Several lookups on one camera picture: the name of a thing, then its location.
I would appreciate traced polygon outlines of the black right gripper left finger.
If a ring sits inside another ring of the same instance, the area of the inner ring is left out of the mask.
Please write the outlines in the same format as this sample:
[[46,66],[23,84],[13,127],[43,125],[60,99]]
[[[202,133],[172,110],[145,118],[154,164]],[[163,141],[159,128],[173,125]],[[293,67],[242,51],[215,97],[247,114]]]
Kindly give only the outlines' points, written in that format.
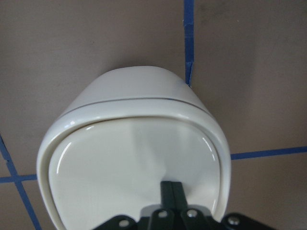
[[97,230],[172,230],[173,186],[171,181],[160,183],[161,205],[149,217],[138,222],[129,216],[118,215],[96,227]]

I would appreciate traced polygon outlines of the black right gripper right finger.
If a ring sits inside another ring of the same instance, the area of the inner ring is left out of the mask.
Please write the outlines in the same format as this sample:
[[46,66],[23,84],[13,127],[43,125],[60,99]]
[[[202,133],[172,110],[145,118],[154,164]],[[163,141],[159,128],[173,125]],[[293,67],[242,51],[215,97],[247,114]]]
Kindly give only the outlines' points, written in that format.
[[174,230],[270,230],[271,227],[239,213],[216,221],[199,208],[188,206],[181,182],[172,183],[175,200]]

